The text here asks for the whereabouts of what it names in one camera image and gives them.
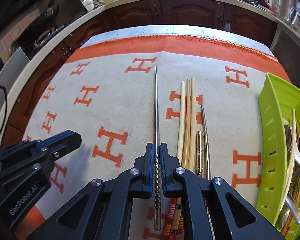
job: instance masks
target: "plastic container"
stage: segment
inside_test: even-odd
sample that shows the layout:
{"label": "plastic container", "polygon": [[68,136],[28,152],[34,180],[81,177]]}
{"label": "plastic container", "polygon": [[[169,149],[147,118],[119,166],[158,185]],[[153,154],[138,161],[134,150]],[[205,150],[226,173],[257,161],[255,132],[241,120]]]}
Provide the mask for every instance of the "plastic container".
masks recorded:
{"label": "plastic container", "polygon": [[[292,109],[295,109],[300,130],[300,89],[267,73],[258,101],[263,133],[263,164],[256,209],[274,225],[283,199],[287,171],[282,118],[291,123]],[[300,225],[292,222],[286,239],[293,240],[299,233]]]}

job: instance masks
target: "wooden chopstick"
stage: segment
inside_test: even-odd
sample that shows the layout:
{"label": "wooden chopstick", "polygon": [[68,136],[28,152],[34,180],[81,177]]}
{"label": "wooden chopstick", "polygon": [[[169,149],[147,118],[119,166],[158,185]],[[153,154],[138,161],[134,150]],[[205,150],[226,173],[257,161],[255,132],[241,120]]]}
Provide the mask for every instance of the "wooden chopstick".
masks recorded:
{"label": "wooden chopstick", "polygon": [[181,100],[180,100],[180,122],[179,122],[179,137],[178,137],[178,147],[177,147],[177,158],[179,162],[182,163],[182,152],[183,152],[183,141],[185,133],[185,95],[186,83],[182,81],[181,83]]}
{"label": "wooden chopstick", "polygon": [[190,97],[191,97],[190,79],[187,79],[186,129],[185,129],[182,162],[181,162],[181,167],[184,167],[185,169],[188,168],[188,163],[189,163],[190,127],[191,127]]}
{"label": "wooden chopstick", "polygon": [[195,78],[191,78],[191,129],[190,129],[190,149],[189,149],[189,163],[188,170],[196,173],[195,164],[195,133],[196,133],[196,111],[195,111]]}
{"label": "wooden chopstick", "polygon": [[296,111],[295,109],[292,110],[292,140],[291,140],[291,153],[290,153],[290,160],[289,160],[289,165],[287,169],[287,176],[286,176],[286,182],[285,182],[285,190],[283,194],[283,199],[280,207],[280,211],[283,208],[284,202],[286,200],[287,194],[289,192],[289,186],[291,183],[292,179],[292,173],[293,173],[293,167],[294,167],[294,159],[295,159],[295,150],[296,150]]}

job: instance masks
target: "metal skewer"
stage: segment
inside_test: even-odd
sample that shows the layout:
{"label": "metal skewer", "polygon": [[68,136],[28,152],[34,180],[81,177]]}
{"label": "metal skewer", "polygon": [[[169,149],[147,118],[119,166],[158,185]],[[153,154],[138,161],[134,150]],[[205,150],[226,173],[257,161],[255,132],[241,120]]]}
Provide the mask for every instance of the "metal skewer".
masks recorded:
{"label": "metal skewer", "polygon": [[154,230],[161,230],[161,171],[157,66],[154,67]]}

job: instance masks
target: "cabinet door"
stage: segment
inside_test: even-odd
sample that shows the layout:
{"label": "cabinet door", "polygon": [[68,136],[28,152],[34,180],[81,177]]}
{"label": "cabinet door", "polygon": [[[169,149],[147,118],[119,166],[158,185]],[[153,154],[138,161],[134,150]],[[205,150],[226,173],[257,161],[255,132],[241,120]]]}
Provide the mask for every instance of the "cabinet door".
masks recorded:
{"label": "cabinet door", "polygon": [[211,0],[161,0],[164,24],[222,28],[224,3]]}
{"label": "cabinet door", "polygon": [[80,48],[92,36],[110,31],[110,23],[106,13],[101,13],[81,25],[64,39],[71,53]]}
{"label": "cabinet door", "polygon": [[143,0],[110,8],[106,11],[112,29],[162,24],[160,0]]}
{"label": "cabinet door", "polygon": [[61,42],[33,72],[12,108],[3,133],[1,147],[20,141],[20,136],[22,137],[25,132],[29,118],[41,95],[69,56],[70,52],[66,45]]}
{"label": "cabinet door", "polygon": [[259,41],[270,48],[277,24],[273,21],[235,5],[225,5],[223,26],[227,19],[233,33]]}

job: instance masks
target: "orange border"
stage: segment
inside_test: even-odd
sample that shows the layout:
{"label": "orange border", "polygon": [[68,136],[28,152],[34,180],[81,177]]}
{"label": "orange border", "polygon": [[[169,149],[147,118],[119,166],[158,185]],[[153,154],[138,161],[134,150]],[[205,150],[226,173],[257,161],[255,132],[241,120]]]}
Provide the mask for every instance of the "orange border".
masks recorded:
{"label": "orange border", "polygon": [[32,209],[30,209],[27,214],[27,218],[32,224],[33,230],[37,229],[46,221],[36,206],[33,206]]}
{"label": "orange border", "polygon": [[76,50],[66,63],[115,54],[160,51],[230,61],[264,73],[271,72],[290,81],[274,56],[229,41],[184,35],[151,35],[104,41]]}

